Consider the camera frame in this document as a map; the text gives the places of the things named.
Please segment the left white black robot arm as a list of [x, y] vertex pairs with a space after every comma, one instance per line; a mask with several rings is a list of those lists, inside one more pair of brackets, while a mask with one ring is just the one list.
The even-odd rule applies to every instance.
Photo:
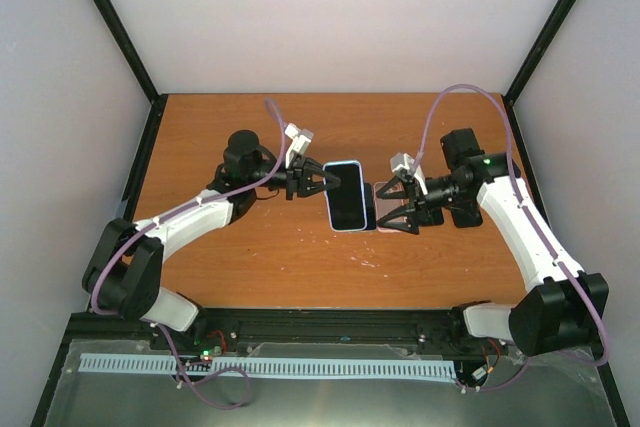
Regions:
[[340, 185], [339, 178], [306, 156], [313, 135], [290, 124], [281, 152], [272, 154], [251, 130], [233, 133], [213, 181], [193, 199], [153, 218], [107, 224], [82, 279], [92, 310], [124, 320], [162, 324], [186, 349], [201, 347], [208, 325], [199, 306], [161, 285], [164, 263], [200, 237], [240, 220], [257, 190], [306, 198]]

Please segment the blue edged smartphone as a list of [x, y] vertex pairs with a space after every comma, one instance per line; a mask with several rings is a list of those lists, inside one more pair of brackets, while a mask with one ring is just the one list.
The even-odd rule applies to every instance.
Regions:
[[336, 232], [364, 230], [367, 219], [361, 164], [357, 160], [328, 162], [324, 171], [340, 180], [339, 186], [325, 192], [331, 228]]

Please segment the black phone case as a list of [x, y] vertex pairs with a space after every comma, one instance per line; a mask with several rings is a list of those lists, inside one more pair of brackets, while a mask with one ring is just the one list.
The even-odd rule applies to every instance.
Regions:
[[475, 228], [483, 224], [476, 199], [452, 199], [447, 205], [447, 210], [451, 213], [456, 228]]

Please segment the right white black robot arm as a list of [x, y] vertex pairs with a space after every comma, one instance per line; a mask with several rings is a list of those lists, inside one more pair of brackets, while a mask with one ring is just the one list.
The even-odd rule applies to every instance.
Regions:
[[527, 356], [600, 343], [608, 285], [561, 246], [509, 154], [486, 153], [470, 128], [451, 131], [440, 144], [449, 169], [441, 177], [425, 176], [407, 153], [391, 159], [393, 176], [375, 196], [400, 204], [378, 219], [378, 227], [417, 235], [441, 225], [445, 211], [458, 228], [479, 227], [489, 216], [526, 290], [514, 306], [479, 301], [457, 307], [455, 335], [502, 340]]

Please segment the black smartphone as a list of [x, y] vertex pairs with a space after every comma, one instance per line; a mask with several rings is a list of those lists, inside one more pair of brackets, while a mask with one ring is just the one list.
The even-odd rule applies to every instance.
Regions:
[[423, 226], [440, 226], [444, 224], [444, 216], [440, 208], [429, 209], [424, 214]]

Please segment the pink phone case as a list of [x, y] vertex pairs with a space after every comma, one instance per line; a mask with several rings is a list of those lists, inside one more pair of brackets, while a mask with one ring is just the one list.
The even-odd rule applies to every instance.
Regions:
[[[380, 186], [382, 183], [386, 181], [375, 182], [373, 184], [373, 192], [375, 196], [374, 188]], [[383, 216], [389, 214], [395, 208], [403, 206], [406, 203], [406, 199], [379, 199], [375, 197], [375, 208], [376, 208], [376, 222]], [[381, 233], [399, 233], [393, 229], [377, 227], [376, 229]]]

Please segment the silver edged smartphone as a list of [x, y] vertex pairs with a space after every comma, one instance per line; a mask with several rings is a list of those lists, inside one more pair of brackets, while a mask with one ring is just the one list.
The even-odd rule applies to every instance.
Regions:
[[366, 214], [365, 231], [375, 231], [377, 229], [375, 196], [373, 192], [373, 187], [368, 182], [364, 183], [364, 199], [365, 199], [365, 214]]

